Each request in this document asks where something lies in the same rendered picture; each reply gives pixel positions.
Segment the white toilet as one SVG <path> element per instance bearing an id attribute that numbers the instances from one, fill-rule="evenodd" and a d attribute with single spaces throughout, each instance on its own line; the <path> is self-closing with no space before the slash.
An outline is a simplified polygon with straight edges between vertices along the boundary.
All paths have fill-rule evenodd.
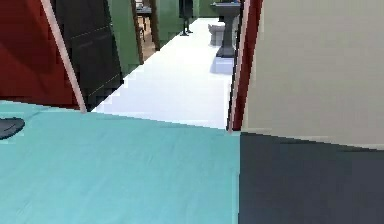
<path id="1" fill-rule="evenodd" d="M 216 22 L 208 25 L 208 30 L 211 34 L 210 44 L 212 46 L 220 46 L 222 44 L 225 23 Z"/>

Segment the black floor stand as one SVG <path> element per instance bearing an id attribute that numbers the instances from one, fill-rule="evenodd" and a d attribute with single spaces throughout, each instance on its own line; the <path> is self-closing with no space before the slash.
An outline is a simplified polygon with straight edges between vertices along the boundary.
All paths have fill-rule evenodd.
<path id="1" fill-rule="evenodd" d="M 193 17 L 193 0 L 179 0 L 179 17 L 183 22 L 181 36 L 187 36 L 191 33 L 191 30 L 189 29 L 189 20 Z"/>

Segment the black room door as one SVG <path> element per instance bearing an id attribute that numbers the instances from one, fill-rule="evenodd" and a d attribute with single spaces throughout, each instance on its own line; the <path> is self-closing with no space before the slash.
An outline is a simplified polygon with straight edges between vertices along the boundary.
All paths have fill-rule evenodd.
<path id="1" fill-rule="evenodd" d="M 108 0 L 50 0 L 88 112 L 123 84 Z"/>

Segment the dark grey round object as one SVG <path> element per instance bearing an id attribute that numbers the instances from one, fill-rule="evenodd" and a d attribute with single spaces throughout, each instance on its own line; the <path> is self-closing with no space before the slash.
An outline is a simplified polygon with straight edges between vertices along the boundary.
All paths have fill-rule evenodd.
<path id="1" fill-rule="evenodd" d="M 10 138 L 21 131 L 25 126 L 22 118 L 0 118 L 0 140 Z"/>

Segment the grey pedestal sink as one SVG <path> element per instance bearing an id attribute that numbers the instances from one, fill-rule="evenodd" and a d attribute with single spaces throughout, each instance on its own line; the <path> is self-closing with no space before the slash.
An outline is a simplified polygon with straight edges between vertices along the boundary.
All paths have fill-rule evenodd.
<path id="1" fill-rule="evenodd" d="M 223 19 L 225 28 L 223 32 L 223 40 L 221 47 L 216 53 L 217 57 L 221 58 L 233 58 L 235 56 L 235 49 L 232 44 L 232 29 L 233 21 L 240 14 L 239 2 L 230 2 L 225 0 L 224 2 L 214 2 L 211 4 L 213 10 Z"/>

